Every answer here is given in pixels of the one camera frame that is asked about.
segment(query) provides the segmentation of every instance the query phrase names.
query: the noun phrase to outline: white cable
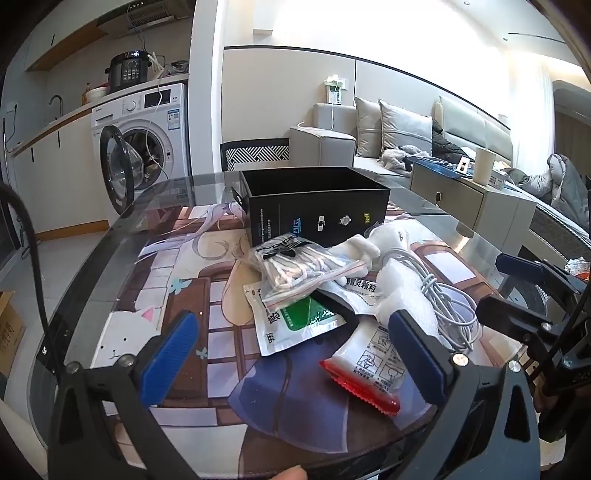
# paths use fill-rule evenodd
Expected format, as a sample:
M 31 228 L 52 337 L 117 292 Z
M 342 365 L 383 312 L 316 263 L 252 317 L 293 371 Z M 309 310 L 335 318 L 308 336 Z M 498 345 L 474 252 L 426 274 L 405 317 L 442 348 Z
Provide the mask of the white cable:
M 160 99 L 158 100 L 158 105 L 156 105 L 156 108 L 154 109 L 154 111 L 152 112 L 152 115 L 150 115 L 150 119 L 148 120 L 148 126 L 146 127 L 146 150 L 148 152 L 148 158 L 150 160 L 152 160 L 154 163 L 156 163 L 156 165 L 158 166 L 158 168 L 160 170 L 162 170 L 162 173 L 164 173 L 164 176 L 166 177 L 167 180 L 170 180 L 168 178 L 168 174 L 166 173 L 166 171 L 163 169 L 162 165 L 160 165 L 160 163 L 158 163 L 156 161 L 156 159 L 154 158 L 154 156 L 152 155 L 152 153 L 150 152 L 150 147 L 148 146 L 148 133 L 150 132 L 150 125 L 152 124 L 152 118 L 154 117 L 154 115 L 156 115 L 156 112 L 158 111 L 158 107 L 160 107 L 160 104 L 162 103 L 162 92 L 160 91 L 160 82 L 162 82 L 162 76 L 164 73 L 164 67 L 162 65 L 159 64 L 158 59 L 156 58 L 156 54 L 152 53 L 152 55 L 148 55 L 148 58 L 154 62 L 158 67 L 160 67 L 160 72 L 158 73 L 158 83 L 156 85 L 156 88 L 158 89 L 158 94 L 160 95 Z M 166 157 L 164 157 L 162 159 L 162 163 L 166 162 Z
M 412 253 L 402 249 L 393 248 L 382 256 L 382 267 L 390 258 L 394 258 L 406 267 L 415 271 L 422 280 L 421 291 L 427 300 L 433 305 L 439 334 L 452 346 L 452 351 L 474 350 L 473 344 L 480 338 L 481 328 L 476 318 L 476 303 L 472 298 L 459 290 L 446 284 L 437 282 L 435 275 L 430 273 L 421 259 Z M 466 303 L 455 300 L 446 294 L 441 286 L 460 294 Z M 454 309 L 453 305 L 461 305 L 470 312 L 470 319 L 465 320 Z

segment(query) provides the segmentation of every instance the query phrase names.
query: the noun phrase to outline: washing machine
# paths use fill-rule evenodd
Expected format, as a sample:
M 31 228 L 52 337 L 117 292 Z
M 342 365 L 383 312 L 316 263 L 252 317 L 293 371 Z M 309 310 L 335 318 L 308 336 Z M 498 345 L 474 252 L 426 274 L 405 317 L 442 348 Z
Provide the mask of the washing machine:
M 191 176 L 184 83 L 143 90 L 106 102 L 92 109 L 91 122 L 109 225 L 156 182 Z M 132 179 L 124 166 L 126 163 L 132 167 Z M 172 183 L 178 190 L 177 199 L 187 196 L 187 180 Z

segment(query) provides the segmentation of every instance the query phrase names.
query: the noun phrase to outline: drawer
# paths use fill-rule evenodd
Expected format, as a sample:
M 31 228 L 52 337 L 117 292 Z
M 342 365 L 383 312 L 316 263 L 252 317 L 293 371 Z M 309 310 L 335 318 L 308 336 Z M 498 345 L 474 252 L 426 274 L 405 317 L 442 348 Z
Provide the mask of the drawer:
M 431 203 L 436 202 L 440 193 L 439 208 L 474 229 L 484 197 L 479 191 L 421 165 L 413 167 L 410 189 Z

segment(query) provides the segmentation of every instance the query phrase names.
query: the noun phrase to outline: finger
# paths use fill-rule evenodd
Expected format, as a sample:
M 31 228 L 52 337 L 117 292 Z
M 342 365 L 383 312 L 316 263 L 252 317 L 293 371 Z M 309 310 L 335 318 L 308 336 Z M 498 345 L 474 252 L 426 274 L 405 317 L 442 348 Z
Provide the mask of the finger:
M 290 469 L 285 470 L 284 472 L 279 473 L 279 475 L 274 476 L 271 480 L 307 480 L 308 474 L 306 471 L 300 466 L 296 465 L 291 467 Z

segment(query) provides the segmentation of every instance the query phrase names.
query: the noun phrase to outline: cable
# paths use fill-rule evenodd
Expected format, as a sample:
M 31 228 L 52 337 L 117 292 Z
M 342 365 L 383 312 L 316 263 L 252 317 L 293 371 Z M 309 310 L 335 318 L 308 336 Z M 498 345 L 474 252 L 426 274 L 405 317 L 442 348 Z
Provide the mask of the cable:
M 552 361 L 552 359 L 556 355 L 556 352 L 558 352 L 558 349 L 560 348 L 560 344 L 561 344 L 562 340 L 564 339 L 565 336 L 567 336 L 570 333 L 570 331 L 573 328 L 574 323 L 579 318 L 579 315 L 581 315 L 581 312 L 583 311 L 585 303 L 587 302 L 587 299 L 589 298 L 590 294 L 591 294 L 591 281 L 587 282 L 587 286 L 585 287 L 585 290 L 583 291 L 581 298 L 579 298 L 579 302 L 577 303 L 576 307 L 574 308 L 573 313 L 570 316 L 568 323 L 566 324 L 566 327 L 564 327 L 562 332 L 560 332 L 560 335 L 558 336 L 558 338 L 556 339 L 556 341 L 554 342 L 554 344 L 552 345 L 552 347 L 548 351 L 548 355 L 546 355 L 544 357 L 544 359 L 538 364 L 537 367 L 535 367 L 534 371 L 531 373 L 530 377 L 528 378 L 529 383 L 532 383 L 536 378 L 538 378 L 538 376 L 542 373 L 542 370 L 546 367 L 546 365 L 548 365 L 548 363 L 550 363 Z
M 12 117 L 12 135 L 10 137 L 8 137 L 7 140 L 4 141 L 4 148 L 6 148 L 6 151 L 8 153 L 12 153 L 17 149 L 17 147 L 14 147 L 12 150 L 9 150 L 8 146 L 7 146 L 7 143 L 10 142 L 12 137 L 14 137 L 14 134 L 17 133 L 17 107 L 18 107 L 18 105 L 14 106 L 14 116 Z
M 438 283 L 435 275 L 427 270 L 419 257 L 410 254 L 406 250 L 402 248 L 388 250 L 382 257 L 382 268 L 391 258 L 409 267 L 421 278 L 423 282 L 421 292 L 433 305 L 439 334 L 452 346 L 451 351 L 474 350 L 473 344 L 480 338 L 480 323 L 476 318 L 476 303 L 474 300 L 456 287 Z M 451 298 L 443 291 L 441 285 L 460 294 L 468 304 Z M 462 305 L 462 307 L 468 309 L 472 318 L 466 321 L 454 309 L 454 304 Z
M 158 60 L 156 60 L 157 55 L 154 54 L 154 60 L 155 62 L 161 67 L 161 71 L 159 73 L 159 77 L 158 77 L 158 84 L 156 85 L 157 89 L 158 89 L 158 93 L 160 94 L 160 99 L 158 100 L 158 105 L 156 105 L 156 108 L 154 109 L 152 115 L 150 115 L 150 119 L 148 120 L 148 126 L 146 127 L 146 151 L 148 152 L 148 158 L 150 160 L 152 160 L 154 163 L 156 163 L 156 165 L 158 166 L 158 168 L 160 170 L 162 170 L 162 173 L 164 173 L 164 176 L 166 177 L 167 180 L 170 180 L 168 178 L 168 174 L 166 173 L 166 171 L 164 170 L 164 168 L 162 167 L 162 165 L 160 165 L 160 163 L 158 163 L 156 161 L 156 159 L 154 158 L 154 156 L 152 155 L 152 153 L 150 152 L 150 147 L 148 146 L 148 133 L 150 133 L 150 125 L 152 124 L 152 118 L 154 117 L 154 115 L 156 115 L 156 112 L 158 111 L 158 107 L 160 107 L 160 104 L 162 103 L 162 92 L 160 91 L 160 82 L 162 82 L 162 75 L 164 73 L 164 67 L 166 66 L 166 64 L 164 64 L 164 66 L 160 65 L 158 63 Z
M 0 198 L 10 204 L 21 219 L 22 228 L 27 236 L 29 243 L 29 251 L 31 253 L 31 264 L 33 266 L 33 283 L 35 285 L 35 297 L 37 299 L 37 307 L 39 309 L 39 318 L 43 327 L 43 333 L 47 338 L 47 345 L 49 347 L 50 355 L 53 357 L 55 364 L 55 374 L 59 384 L 61 378 L 60 363 L 57 359 L 57 350 L 50 335 L 49 324 L 47 322 L 47 312 L 45 310 L 45 303 L 43 300 L 43 285 L 41 283 L 41 268 L 39 265 L 39 250 L 37 249 L 37 240 L 35 239 L 35 230 L 33 229 L 33 222 L 25 204 L 17 193 L 4 182 L 0 182 Z

